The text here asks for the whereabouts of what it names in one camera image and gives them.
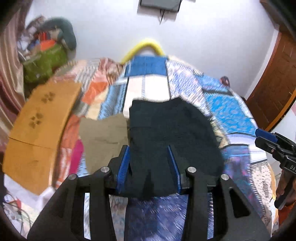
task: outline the gray cloth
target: gray cloth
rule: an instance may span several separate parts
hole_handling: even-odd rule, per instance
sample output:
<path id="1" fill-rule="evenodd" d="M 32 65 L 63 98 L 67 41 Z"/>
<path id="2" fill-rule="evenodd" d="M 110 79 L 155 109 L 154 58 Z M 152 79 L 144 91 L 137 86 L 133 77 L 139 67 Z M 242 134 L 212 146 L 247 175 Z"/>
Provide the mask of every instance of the gray cloth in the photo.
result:
<path id="1" fill-rule="evenodd" d="M 76 38 L 73 31 L 72 24 L 65 18 L 51 18 L 45 21 L 39 28 L 39 31 L 50 31 L 53 29 L 61 29 L 58 35 L 58 42 L 65 41 L 66 48 L 70 50 L 76 49 Z"/>
<path id="2" fill-rule="evenodd" d="M 103 120 L 81 119 L 79 134 L 91 174 L 117 157 L 123 145 L 129 145 L 127 121 L 122 113 Z"/>

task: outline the dark green fabric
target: dark green fabric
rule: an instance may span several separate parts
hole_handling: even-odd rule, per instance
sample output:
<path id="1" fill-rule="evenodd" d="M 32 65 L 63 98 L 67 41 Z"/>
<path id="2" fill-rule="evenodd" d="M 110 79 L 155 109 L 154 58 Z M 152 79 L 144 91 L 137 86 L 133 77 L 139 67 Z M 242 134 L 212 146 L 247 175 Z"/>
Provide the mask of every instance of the dark green fabric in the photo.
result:
<path id="1" fill-rule="evenodd" d="M 54 70 L 66 64 L 67 54 L 62 45 L 40 52 L 23 63 L 24 81 L 26 83 L 42 83 L 49 79 Z"/>

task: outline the yellow pipe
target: yellow pipe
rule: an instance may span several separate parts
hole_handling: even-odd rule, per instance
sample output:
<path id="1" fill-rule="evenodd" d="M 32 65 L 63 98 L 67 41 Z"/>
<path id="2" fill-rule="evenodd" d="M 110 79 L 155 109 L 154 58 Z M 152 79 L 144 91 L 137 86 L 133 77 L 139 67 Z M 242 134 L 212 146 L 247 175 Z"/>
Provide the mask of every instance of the yellow pipe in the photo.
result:
<path id="1" fill-rule="evenodd" d="M 145 39 L 145 40 L 139 42 L 134 48 L 132 48 L 131 51 L 129 51 L 126 54 L 126 56 L 124 56 L 121 63 L 124 64 L 127 61 L 131 60 L 132 57 L 134 57 L 136 55 L 136 53 L 138 53 L 141 49 L 143 49 L 145 47 L 151 47 L 152 49 L 154 49 L 154 51 L 157 55 L 160 55 L 160 56 L 165 55 L 163 50 L 161 49 L 161 47 L 159 46 L 159 44 L 157 42 L 155 42 L 152 39 Z"/>

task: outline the black clamp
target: black clamp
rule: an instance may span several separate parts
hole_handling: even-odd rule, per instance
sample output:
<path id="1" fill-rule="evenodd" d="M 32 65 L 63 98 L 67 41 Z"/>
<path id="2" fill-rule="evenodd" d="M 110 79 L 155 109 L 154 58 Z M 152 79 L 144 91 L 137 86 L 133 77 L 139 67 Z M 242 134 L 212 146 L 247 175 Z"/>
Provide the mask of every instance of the black clamp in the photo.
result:
<path id="1" fill-rule="evenodd" d="M 285 206 L 287 198 L 294 192 L 296 143 L 276 132 L 269 133 L 262 129 L 257 129 L 255 134 L 257 136 L 255 140 L 256 147 L 272 154 L 272 157 L 280 162 L 279 167 L 287 171 L 289 182 L 285 188 L 285 192 L 274 202 L 274 206 L 281 210 Z"/>
<path id="2" fill-rule="evenodd" d="M 222 174 L 207 176 L 168 147 L 168 162 L 180 194 L 188 194 L 188 206 L 182 241 L 206 241 L 208 228 L 207 193 L 213 196 L 214 241 L 267 241 L 264 223 L 232 179 Z M 91 240 L 116 241 L 109 195 L 119 195 L 129 166 L 129 148 L 107 167 L 94 174 L 78 177 L 71 174 L 48 201 L 28 234 L 29 241 L 87 241 L 83 217 L 85 193 L 90 193 L 89 220 Z"/>

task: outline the human hand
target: human hand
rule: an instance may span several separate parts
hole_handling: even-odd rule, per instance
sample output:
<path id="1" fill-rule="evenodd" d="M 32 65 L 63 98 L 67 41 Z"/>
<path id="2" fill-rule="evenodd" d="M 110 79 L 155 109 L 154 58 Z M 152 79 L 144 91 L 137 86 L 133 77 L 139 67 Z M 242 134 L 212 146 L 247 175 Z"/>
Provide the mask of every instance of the human hand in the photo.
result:
<path id="1" fill-rule="evenodd" d="M 292 176 L 293 176 L 293 174 L 291 174 L 290 172 L 282 170 L 281 177 L 279 180 L 279 185 L 276 189 L 276 198 L 278 198 L 279 196 L 284 194 L 285 188 Z M 294 191 L 291 193 L 291 195 L 286 200 L 286 206 L 289 206 L 296 201 L 296 179 L 293 182 L 293 188 L 294 188 Z"/>

